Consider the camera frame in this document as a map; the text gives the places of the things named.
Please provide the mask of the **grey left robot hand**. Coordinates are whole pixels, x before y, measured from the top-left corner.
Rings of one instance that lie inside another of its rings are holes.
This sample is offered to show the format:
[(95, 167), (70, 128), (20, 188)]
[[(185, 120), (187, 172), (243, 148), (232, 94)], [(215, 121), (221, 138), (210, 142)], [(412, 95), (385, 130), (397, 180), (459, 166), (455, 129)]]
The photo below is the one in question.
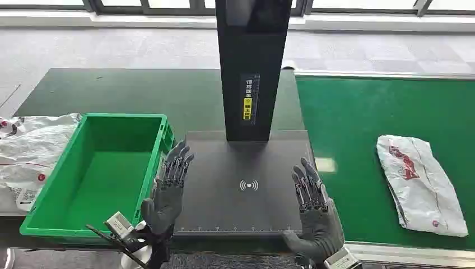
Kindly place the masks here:
[(185, 140), (176, 144), (162, 161), (152, 196), (143, 200), (143, 220), (156, 235), (174, 225), (182, 211), (184, 183), (194, 154)]

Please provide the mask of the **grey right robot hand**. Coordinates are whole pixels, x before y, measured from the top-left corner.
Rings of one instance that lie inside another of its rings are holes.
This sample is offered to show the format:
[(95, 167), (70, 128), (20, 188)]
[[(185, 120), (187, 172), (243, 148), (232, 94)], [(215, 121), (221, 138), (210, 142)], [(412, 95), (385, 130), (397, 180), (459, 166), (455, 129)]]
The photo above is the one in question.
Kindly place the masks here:
[(286, 230), (287, 246), (319, 265), (336, 254), (344, 245), (344, 233), (337, 208), (315, 167), (302, 157), (291, 175), (294, 181), (302, 233)]

